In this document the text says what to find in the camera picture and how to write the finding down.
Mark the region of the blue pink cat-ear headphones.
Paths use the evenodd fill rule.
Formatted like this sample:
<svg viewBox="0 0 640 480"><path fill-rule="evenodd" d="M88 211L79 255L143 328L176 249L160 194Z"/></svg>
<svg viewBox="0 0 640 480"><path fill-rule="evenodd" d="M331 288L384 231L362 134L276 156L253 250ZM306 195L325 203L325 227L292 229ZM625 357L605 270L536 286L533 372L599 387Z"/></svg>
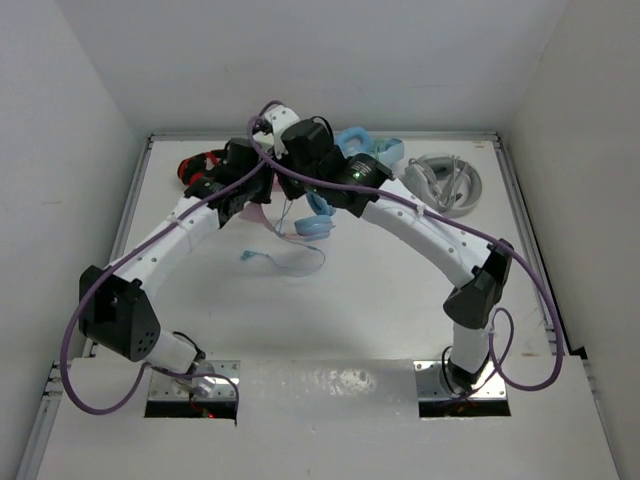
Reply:
<svg viewBox="0 0 640 480"><path fill-rule="evenodd" d="M293 222L294 232L289 233L283 230L285 220L293 206L291 200L284 200L279 218L271 221L261 204L251 203L245 207L241 213L241 218L245 221L261 224L271 234L281 241L296 247L304 248L321 258L317 266L285 266L279 263L272 255L266 252L245 250L240 256L240 260L247 262L253 258L263 258L268 260L280 273L292 277L309 276L320 270L325 262L326 255L313 242L326 240L335 228L333 216L336 209L328 204L326 200L315 193L308 193L306 201L313 212L312 216L301 218Z"/></svg>

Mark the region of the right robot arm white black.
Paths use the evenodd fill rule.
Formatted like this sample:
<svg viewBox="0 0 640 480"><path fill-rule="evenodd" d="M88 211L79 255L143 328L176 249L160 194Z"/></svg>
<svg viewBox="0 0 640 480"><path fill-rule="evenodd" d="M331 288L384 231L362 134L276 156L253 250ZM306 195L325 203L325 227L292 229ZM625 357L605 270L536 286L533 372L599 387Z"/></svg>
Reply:
<svg viewBox="0 0 640 480"><path fill-rule="evenodd" d="M450 389L467 393L489 360L489 315L501 300L511 260L501 249L405 206L411 193L391 170L368 154L345 157L331 130L300 119L285 107L268 115L275 157L296 177L283 177L287 196L302 191L394 234L435 265L452 283L443 304L453 322L453 342L443 376Z"/></svg>

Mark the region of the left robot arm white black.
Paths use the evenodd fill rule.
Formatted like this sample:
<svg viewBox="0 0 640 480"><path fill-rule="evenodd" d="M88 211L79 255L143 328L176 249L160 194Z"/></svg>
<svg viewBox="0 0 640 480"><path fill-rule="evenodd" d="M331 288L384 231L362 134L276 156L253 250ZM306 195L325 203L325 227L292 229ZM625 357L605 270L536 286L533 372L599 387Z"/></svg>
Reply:
<svg viewBox="0 0 640 480"><path fill-rule="evenodd" d="M171 271L204 240L223 228L254 199L268 197L273 172L257 170L260 157L248 140L233 138L213 172L187 187L171 213L138 246L130 260L97 288L105 269L91 266L80 293L91 292L79 318L88 339L132 362L147 362L178 375L193 371L196 347L163 329L152 299Z"/></svg>

